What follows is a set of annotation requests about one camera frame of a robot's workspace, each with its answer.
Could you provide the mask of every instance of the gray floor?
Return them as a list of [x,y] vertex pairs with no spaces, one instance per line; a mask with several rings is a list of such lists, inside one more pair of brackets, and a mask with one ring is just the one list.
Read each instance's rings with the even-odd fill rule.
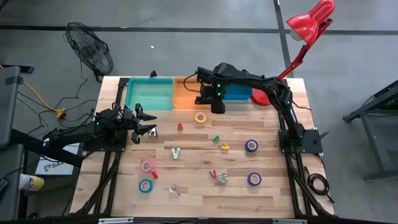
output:
[[[283,20],[306,13],[317,0],[280,0]],[[333,30],[398,30],[395,0],[335,0]],[[13,0],[0,12],[0,24],[61,25],[80,21],[89,26],[196,27],[277,29],[273,0]],[[112,75],[188,75],[197,66],[213,68],[220,62],[265,76],[277,75],[284,65],[279,34],[221,34],[170,32],[97,32],[110,48]],[[287,36],[290,58],[302,43]],[[25,80],[49,104],[73,96],[82,81],[80,64],[63,32],[0,30],[0,63],[35,67]],[[342,117],[372,94],[396,80],[396,35],[324,35],[307,54],[294,76],[304,78],[313,118],[323,139],[326,174],[335,212],[345,218],[398,223],[398,179],[363,182],[377,171],[376,161],[359,121],[345,124]],[[83,66],[89,82],[68,108],[96,99],[100,84]],[[20,91],[34,97],[25,86]],[[26,101],[33,109],[43,108]],[[78,118],[95,107],[88,103],[68,113]],[[50,129],[60,127],[53,114],[44,115]],[[30,131],[39,125],[35,114],[17,104],[14,127]],[[45,128],[32,135],[40,134]],[[59,215],[67,203],[66,191],[36,197],[33,208],[44,217]]]

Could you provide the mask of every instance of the red lamp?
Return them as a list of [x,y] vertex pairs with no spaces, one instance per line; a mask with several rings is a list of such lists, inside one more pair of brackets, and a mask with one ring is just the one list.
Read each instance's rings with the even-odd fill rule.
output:
[[[334,10],[335,3],[333,0],[321,0],[309,13],[294,16],[286,21],[292,28],[290,32],[292,38],[295,40],[304,40],[307,44],[301,48],[290,66],[276,77],[277,80],[283,79],[303,63],[305,54],[333,22],[328,17]],[[255,104],[261,106],[270,104],[267,95],[263,91],[253,89],[251,98]]]

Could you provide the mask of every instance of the wooden table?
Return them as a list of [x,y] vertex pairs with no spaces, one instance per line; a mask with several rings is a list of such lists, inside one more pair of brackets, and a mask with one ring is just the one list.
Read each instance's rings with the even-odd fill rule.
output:
[[[97,111],[111,107],[119,78],[104,77]],[[309,107],[303,80],[289,78],[287,83],[294,93],[294,101],[299,106]],[[194,120],[199,111],[207,115],[204,124]],[[145,112],[158,117],[146,124],[157,124],[159,137],[145,135],[140,144],[128,140],[119,166],[113,217],[294,217],[285,157],[280,152],[277,137],[279,120],[272,106],[260,107],[248,100],[226,103],[225,114],[212,114],[208,110]],[[305,128],[313,127],[309,110],[295,107],[295,112]],[[183,124],[183,131],[177,130],[178,123]],[[215,144],[213,138],[217,135],[220,141]],[[258,141],[257,152],[245,151],[244,144],[248,139]],[[224,142],[229,144],[229,150],[220,149]],[[172,158],[172,147],[182,149],[177,160]],[[94,152],[84,160],[71,212],[81,208],[98,186],[103,157],[103,152]],[[311,154],[303,154],[302,157],[311,173],[325,175],[319,158]],[[154,162],[159,175],[149,194],[138,189],[142,179],[153,180],[150,174],[140,170],[144,159]],[[223,185],[212,179],[210,169],[215,169],[218,174],[227,173],[228,183]],[[260,186],[248,184],[247,177],[251,172],[261,175]],[[180,186],[181,196],[169,193],[172,184]],[[305,212],[302,192],[297,192],[300,208]],[[333,213],[332,204],[326,197],[316,195],[316,198],[328,212]]]

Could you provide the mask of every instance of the lamp arm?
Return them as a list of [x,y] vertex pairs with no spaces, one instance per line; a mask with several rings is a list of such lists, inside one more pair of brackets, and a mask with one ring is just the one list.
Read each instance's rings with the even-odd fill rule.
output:
[[[333,22],[332,19],[327,19],[319,25],[318,35],[317,35],[317,38],[315,39],[315,41],[318,40],[318,38],[325,32],[325,30],[330,26],[330,24],[332,22]],[[293,70],[295,70],[299,65],[301,65],[303,63],[303,58],[304,58],[305,54],[310,50],[311,47],[312,47],[312,45],[310,45],[310,44],[303,45],[300,52],[294,59],[294,61],[281,74],[279,74],[276,77],[276,79],[279,81],[279,80],[285,78],[290,72],[293,72]]]

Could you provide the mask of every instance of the blue bin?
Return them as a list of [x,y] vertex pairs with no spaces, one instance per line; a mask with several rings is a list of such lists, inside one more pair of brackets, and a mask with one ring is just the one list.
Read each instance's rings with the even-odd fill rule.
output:
[[129,80],[125,105],[131,109],[140,103],[144,110],[173,109],[172,77],[132,77]]
[[224,100],[248,100],[252,95],[252,89],[248,86],[231,84],[227,86]]

